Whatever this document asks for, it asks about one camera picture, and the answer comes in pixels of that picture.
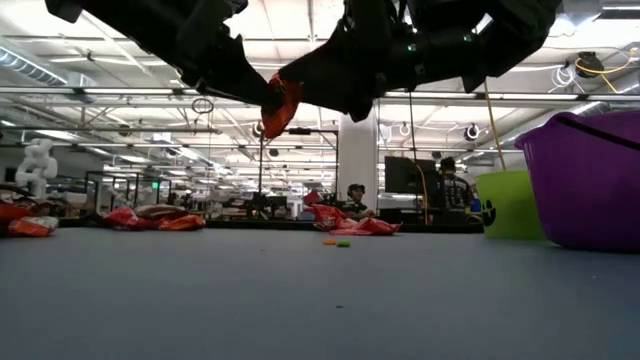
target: person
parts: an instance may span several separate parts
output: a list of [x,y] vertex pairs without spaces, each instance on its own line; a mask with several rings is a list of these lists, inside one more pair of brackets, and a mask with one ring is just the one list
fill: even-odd
[[374,210],[368,210],[362,203],[362,196],[365,194],[364,185],[351,184],[347,189],[347,195],[351,200],[346,201],[342,206],[342,211],[352,220],[360,221],[367,217],[376,215]]
[[444,207],[452,212],[464,213],[471,206],[473,196],[469,183],[456,175],[456,161],[452,157],[440,161],[441,181],[438,184]]

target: humanoid robot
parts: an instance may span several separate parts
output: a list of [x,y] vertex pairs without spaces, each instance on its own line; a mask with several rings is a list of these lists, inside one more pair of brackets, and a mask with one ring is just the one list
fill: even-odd
[[49,156],[53,142],[49,139],[33,139],[24,149],[24,160],[16,170],[16,183],[19,187],[32,185],[36,199],[45,199],[47,179],[58,175],[58,162]]

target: purple basket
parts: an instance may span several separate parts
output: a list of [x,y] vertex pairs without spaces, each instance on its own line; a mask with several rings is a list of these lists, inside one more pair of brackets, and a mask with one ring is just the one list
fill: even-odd
[[640,112],[560,113],[518,138],[540,222],[558,245],[640,251]]

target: white pillar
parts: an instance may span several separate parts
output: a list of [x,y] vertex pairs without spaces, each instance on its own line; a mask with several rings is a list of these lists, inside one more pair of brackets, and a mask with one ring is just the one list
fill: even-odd
[[338,156],[338,197],[347,200],[347,188],[362,184],[362,203],[375,210],[378,203],[378,126],[372,110],[369,117],[354,123],[349,115],[340,118]]

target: lime green bin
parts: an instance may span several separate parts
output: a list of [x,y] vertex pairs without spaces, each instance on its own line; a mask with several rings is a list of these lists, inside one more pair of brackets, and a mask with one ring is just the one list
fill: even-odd
[[484,174],[476,186],[489,239],[545,239],[528,171]]

